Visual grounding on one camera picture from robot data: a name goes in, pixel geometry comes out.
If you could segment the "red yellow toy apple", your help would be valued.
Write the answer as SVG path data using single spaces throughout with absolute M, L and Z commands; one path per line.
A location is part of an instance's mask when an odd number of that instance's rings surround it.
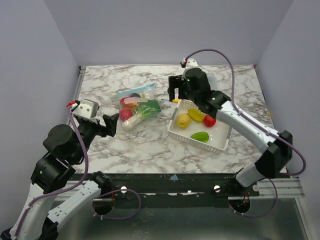
M 122 122 L 127 121 L 128 119 L 130 119 L 133 116 L 133 112 L 130 108 L 122 108 L 119 111 L 119 118 Z

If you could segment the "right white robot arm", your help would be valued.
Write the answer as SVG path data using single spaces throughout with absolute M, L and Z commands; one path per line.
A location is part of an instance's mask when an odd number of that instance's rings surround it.
M 182 75 L 169 76 L 167 92 L 170 100 L 175 98 L 175 90 L 182 100 L 192 101 L 202 113 L 229 125 L 261 152 L 255 163 L 245 166 L 234 176 L 230 183 L 234 195 L 243 195 L 254 182 L 276 178 L 291 160 L 292 134 L 286 130 L 278 132 L 241 111 L 225 93 L 211 89 L 207 74 L 200 68 L 189 68 Z

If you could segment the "clear zip top bag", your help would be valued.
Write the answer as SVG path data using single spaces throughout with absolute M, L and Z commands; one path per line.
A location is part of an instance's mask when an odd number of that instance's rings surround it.
M 119 111 L 121 109 L 128 108 L 128 107 L 121 106 L 120 100 L 122 98 L 130 97 L 130 94 L 132 94 L 132 93 L 138 93 L 138 94 L 141 95 L 141 97 L 142 97 L 142 94 L 145 94 L 146 95 L 146 99 L 148 99 L 148 100 L 156 100 L 155 99 L 155 88 L 156 88 L 156 85 L 154 83 L 152 83 L 152 84 L 149 84 L 149 85 L 146 85 L 146 86 L 142 86 L 142 87 L 139 87 L 139 88 L 136 88 L 136 89 L 131 89 L 131 90 L 120 92 L 120 93 L 114 95 L 111 99 L 112 99 L 112 102 L 114 103 L 114 105 L 118 108 L 118 113 L 119 113 Z M 136 107 L 129 108 L 129 109 L 132 110 L 133 114 L 138 110 L 139 105 L 137 105 Z

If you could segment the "green toy leafy vegetable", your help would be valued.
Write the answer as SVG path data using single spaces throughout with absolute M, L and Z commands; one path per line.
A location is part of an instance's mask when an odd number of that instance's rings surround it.
M 138 124 L 142 123 L 148 118 L 156 116 L 160 112 L 161 107 L 157 100 L 148 100 L 147 102 L 142 102 L 133 116 L 122 123 L 122 128 L 125 131 L 130 131 Z

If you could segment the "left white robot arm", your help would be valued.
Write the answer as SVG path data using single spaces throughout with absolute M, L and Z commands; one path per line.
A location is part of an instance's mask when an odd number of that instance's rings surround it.
M 71 125 L 54 126 L 43 141 L 47 153 L 36 163 L 29 193 L 16 224 L 4 230 L 2 240 L 55 240 L 59 230 L 76 211 L 96 197 L 107 197 L 111 179 L 101 171 L 88 176 L 85 171 L 74 185 L 66 184 L 74 175 L 74 165 L 89 168 L 88 149 L 96 136 L 114 137 L 119 114 L 88 120 L 76 115 Z

